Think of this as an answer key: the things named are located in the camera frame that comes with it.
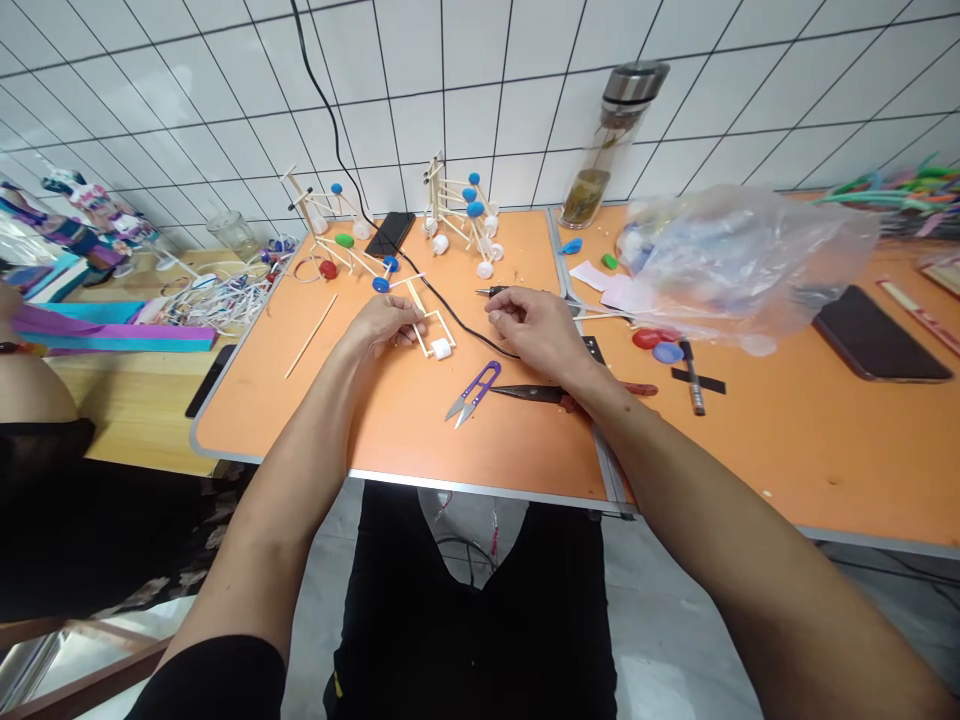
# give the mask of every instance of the blue bottle cap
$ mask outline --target blue bottle cap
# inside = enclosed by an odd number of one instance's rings
[[[683,350],[676,343],[660,343],[653,349],[653,356],[664,365],[673,365],[683,360]]]

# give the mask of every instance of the person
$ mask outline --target person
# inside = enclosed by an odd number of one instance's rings
[[[14,328],[0,281],[0,623],[86,619],[196,594],[245,478],[84,458],[97,428]]]
[[[560,298],[511,287],[486,310],[599,426],[650,528],[716,604],[767,718],[956,717],[931,669],[806,538],[593,360]],[[357,398],[419,318],[389,295],[357,315],[128,717],[279,717],[298,591],[346,475]],[[531,503],[513,551],[472,593],[444,581],[415,494],[401,490],[364,488],[328,716],[615,717],[599,524]]]

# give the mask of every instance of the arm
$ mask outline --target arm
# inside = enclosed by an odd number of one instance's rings
[[[350,325],[250,482],[161,666],[223,635],[259,637],[287,661],[310,545],[347,474],[357,395],[388,344],[410,344],[419,317],[409,300],[380,295]]]
[[[590,357],[562,300],[510,288],[487,310],[603,431],[650,528],[716,603],[767,717],[956,717],[930,668],[806,538]]]
[[[13,329],[13,318],[23,297],[0,281],[0,342],[23,342]],[[67,386],[36,355],[0,355],[0,423],[70,422],[77,406]]]

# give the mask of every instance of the white tiled wall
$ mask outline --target white tiled wall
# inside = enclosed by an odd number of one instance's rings
[[[374,213],[421,210],[440,149],[502,206],[561,201],[637,58],[672,71],[610,199],[960,161],[958,0],[297,1]],[[0,173],[56,210],[37,153],[182,248],[225,207],[302,234],[276,177],[352,193],[333,140],[289,0],[0,0]]]

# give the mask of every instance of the glass bottle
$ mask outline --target glass bottle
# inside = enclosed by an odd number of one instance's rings
[[[629,150],[669,72],[667,63],[649,61],[626,63],[611,71],[599,124],[584,145],[583,164],[563,203],[561,225],[579,230],[593,222],[618,161]]]

